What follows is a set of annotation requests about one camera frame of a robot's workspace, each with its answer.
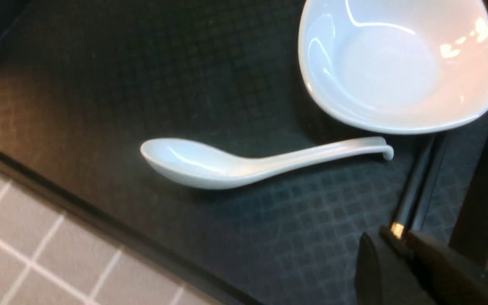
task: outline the black textured placemat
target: black textured placemat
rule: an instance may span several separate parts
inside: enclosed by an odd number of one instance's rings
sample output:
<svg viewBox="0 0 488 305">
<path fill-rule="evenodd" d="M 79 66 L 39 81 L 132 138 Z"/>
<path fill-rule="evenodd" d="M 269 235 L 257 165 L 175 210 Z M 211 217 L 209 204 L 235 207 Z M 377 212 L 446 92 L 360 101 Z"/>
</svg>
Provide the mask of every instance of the black textured placemat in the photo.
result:
<svg viewBox="0 0 488 305">
<path fill-rule="evenodd" d="M 138 150 L 170 136 L 254 157 L 370 135 L 304 90 L 303 4 L 34 0 L 0 41 L 0 152 L 261 302 L 355 303 L 358 238 L 389 222 L 415 137 L 388 138 L 391 162 L 361 156 L 231 191 L 175 185 Z"/>
</svg>

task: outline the spoon bowl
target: spoon bowl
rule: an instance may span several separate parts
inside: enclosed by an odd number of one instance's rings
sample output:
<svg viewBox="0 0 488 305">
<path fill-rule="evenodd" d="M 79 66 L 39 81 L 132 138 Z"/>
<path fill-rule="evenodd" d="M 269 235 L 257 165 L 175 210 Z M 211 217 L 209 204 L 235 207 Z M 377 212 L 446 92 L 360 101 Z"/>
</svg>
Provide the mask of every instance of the spoon bowl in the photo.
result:
<svg viewBox="0 0 488 305">
<path fill-rule="evenodd" d="M 394 154 L 382 137 L 340 141 L 267 158 L 242 158 L 197 141 L 164 138 L 145 141 L 141 153 L 162 176 L 198 189 L 232 189 L 339 158 L 383 153 L 391 160 Z"/>
</svg>

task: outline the gray tile floor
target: gray tile floor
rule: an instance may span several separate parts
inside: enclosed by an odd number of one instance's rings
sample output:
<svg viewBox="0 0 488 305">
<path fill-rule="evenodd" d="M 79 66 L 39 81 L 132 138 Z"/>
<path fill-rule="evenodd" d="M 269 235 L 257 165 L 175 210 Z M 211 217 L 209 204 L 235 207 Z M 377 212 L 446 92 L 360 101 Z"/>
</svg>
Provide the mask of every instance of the gray tile floor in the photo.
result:
<svg viewBox="0 0 488 305">
<path fill-rule="evenodd" d="M 0 175 L 0 305 L 213 305 Z"/>
</svg>

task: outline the black chopstick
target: black chopstick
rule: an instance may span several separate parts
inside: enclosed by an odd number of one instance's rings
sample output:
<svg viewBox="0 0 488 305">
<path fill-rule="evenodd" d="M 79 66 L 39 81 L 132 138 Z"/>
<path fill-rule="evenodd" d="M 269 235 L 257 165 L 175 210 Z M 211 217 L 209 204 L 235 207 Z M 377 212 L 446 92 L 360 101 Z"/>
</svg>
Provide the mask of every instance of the black chopstick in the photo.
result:
<svg viewBox="0 0 488 305">
<path fill-rule="evenodd" d="M 415 213 L 410 230 L 421 230 L 423 228 L 424 217 L 427 214 L 432 191 L 434 190 L 438 172 L 440 172 L 440 165 L 444 158 L 447 142 L 446 137 L 446 133 L 436 135 L 436 141 L 432 148 L 432 159 L 430 160 L 428 172 L 421 188 L 421 194 L 415 206 Z"/>
<path fill-rule="evenodd" d="M 422 182 L 428 172 L 430 152 L 434 144 L 436 134 L 426 136 L 424 147 L 420 150 L 417 160 L 412 168 L 408 182 L 405 185 L 399 206 L 391 223 L 391 232 L 395 237 L 404 237 L 407 226 L 410 224 L 410 217 L 414 209 L 414 203 L 418 201 L 418 194 L 421 190 Z"/>
</svg>

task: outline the spoon handle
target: spoon handle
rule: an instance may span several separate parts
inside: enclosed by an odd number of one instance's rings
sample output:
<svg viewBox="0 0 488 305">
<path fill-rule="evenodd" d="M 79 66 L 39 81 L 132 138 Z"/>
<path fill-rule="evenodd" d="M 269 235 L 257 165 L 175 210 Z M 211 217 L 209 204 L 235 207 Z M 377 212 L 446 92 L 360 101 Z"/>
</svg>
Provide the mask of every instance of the spoon handle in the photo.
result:
<svg viewBox="0 0 488 305">
<path fill-rule="evenodd" d="M 383 153 L 386 160 L 394 156 L 393 147 L 387 145 L 383 137 L 367 137 L 261 158 L 258 161 L 269 172 L 269 176 L 274 176 L 313 164 L 373 153 Z"/>
</svg>

